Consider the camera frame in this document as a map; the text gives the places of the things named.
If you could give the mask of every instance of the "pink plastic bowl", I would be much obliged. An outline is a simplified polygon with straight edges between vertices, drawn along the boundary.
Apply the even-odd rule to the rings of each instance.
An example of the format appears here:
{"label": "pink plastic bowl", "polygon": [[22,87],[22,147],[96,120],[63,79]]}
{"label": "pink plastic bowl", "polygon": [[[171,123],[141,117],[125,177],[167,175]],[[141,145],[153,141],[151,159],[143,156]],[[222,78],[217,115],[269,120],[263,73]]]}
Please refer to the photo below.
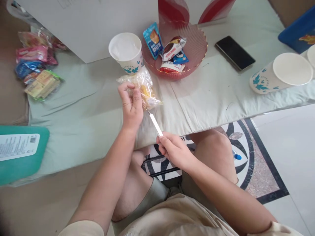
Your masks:
{"label": "pink plastic bowl", "polygon": [[183,51],[189,62],[185,63],[183,72],[164,72],[160,71],[162,65],[162,59],[159,56],[157,60],[151,55],[151,52],[143,38],[142,40],[142,53],[143,58],[146,61],[148,68],[156,74],[159,78],[167,80],[180,80],[189,76],[197,69],[208,50],[208,43],[204,32],[198,28],[197,25],[191,25],[190,23],[183,21],[165,22],[159,25],[159,31],[163,46],[167,45],[171,39],[175,36],[181,36],[187,38],[187,43],[183,48]]}

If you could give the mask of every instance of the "pile of snacks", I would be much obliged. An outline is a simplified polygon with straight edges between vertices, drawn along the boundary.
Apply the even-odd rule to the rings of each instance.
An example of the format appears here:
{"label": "pile of snacks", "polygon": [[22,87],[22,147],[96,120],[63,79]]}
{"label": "pile of snacks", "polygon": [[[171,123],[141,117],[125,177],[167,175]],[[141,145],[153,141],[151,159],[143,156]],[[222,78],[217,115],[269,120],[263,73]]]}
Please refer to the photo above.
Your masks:
{"label": "pile of snacks", "polygon": [[51,70],[58,65],[54,52],[67,47],[45,28],[18,32],[23,48],[16,50],[17,77],[27,85],[24,90],[37,101],[44,101],[63,81]]}
{"label": "pile of snacks", "polygon": [[143,32],[143,36],[154,60],[158,58],[158,55],[162,58],[160,71],[167,73],[183,71],[184,64],[189,62],[183,51],[187,42],[186,38],[176,36],[163,48],[156,22]]}

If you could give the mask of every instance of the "beige shorts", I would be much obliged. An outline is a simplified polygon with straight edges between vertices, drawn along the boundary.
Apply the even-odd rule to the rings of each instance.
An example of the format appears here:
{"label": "beige shorts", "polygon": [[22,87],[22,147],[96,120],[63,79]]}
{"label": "beige shorts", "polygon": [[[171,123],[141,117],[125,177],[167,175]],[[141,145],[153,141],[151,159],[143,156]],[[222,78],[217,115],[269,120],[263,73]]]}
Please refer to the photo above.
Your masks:
{"label": "beige shorts", "polygon": [[196,185],[194,180],[184,171],[182,173],[183,181],[178,187],[167,188],[157,178],[153,178],[152,185],[140,205],[125,219],[118,222],[112,222],[115,235],[119,235],[130,223],[143,216],[147,210],[178,193],[196,199],[204,207],[208,208],[212,213],[224,220],[214,205]]}

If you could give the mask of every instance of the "person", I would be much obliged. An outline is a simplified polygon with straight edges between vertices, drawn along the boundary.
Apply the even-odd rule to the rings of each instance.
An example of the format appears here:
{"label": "person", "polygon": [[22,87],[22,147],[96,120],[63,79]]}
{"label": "person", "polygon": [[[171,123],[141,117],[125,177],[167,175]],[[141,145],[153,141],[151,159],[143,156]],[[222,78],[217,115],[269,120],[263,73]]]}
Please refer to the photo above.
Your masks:
{"label": "person", "polygon": [[111,221],[115,235],[300,235],[236,186],[231,144],[213,129],[190,135],[194,154],[176,135],[157,137],[160,152],[182,169],[181,185],[168,189],[147,175],[140,166],[149,149],[133,151],[140,91],[131,83],[118,91],[122,128],[60,236],[106,235]]}

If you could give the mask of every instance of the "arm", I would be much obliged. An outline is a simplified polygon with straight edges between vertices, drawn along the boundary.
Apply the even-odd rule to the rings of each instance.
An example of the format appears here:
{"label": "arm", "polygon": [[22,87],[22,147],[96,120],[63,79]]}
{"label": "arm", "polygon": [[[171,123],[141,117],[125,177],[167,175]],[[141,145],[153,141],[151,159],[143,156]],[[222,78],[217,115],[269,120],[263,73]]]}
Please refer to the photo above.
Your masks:
{"label": "arm", "polygon": [[[143,119],[139,89],[131,83],[119,88],[123,101],[124,121],[121,131],[105,156],[99,170],[90,180],[78,208],[68,224],[90,220],[98,223],[106,235],[117,201],[121,195],[134,149],[137,130]],[[129,98],[127,89],[133,89]]]}
{"label": "arm", "polygon": [[157,138],[157,143],[162,144],[160,152],[193,178],[235,231],[240,234],[261,233],[270,228],[272,221],[277,222],[249,193],[199,161],[178,136],[163,134]]}

